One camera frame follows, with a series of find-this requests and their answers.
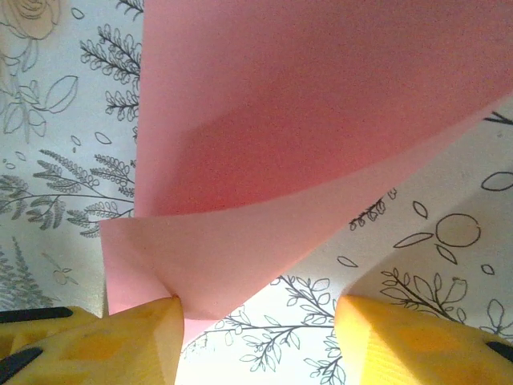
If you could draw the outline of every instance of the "patterned paper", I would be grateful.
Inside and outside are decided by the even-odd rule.
[[[98,222],[133,212],[143,0],[0,0],[0,309],[104,313]],[[513,341],[513,103],[186,346],[177,383],[340,385],[341,292]]]

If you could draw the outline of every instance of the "yellow clamp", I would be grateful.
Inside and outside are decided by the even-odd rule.
[[[343,296],[335,332],[349,384],[513,384],[513,345],[457,322]]]
[[[172,385],[184,337],[178,298],[98,319],[76,307],[0,313],[0,384]]]

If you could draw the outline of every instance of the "pink paper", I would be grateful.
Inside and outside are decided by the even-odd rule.
[[[111,310],[178,294],[221,318],[422,167],[513,89],[497,4],[149,2]]]

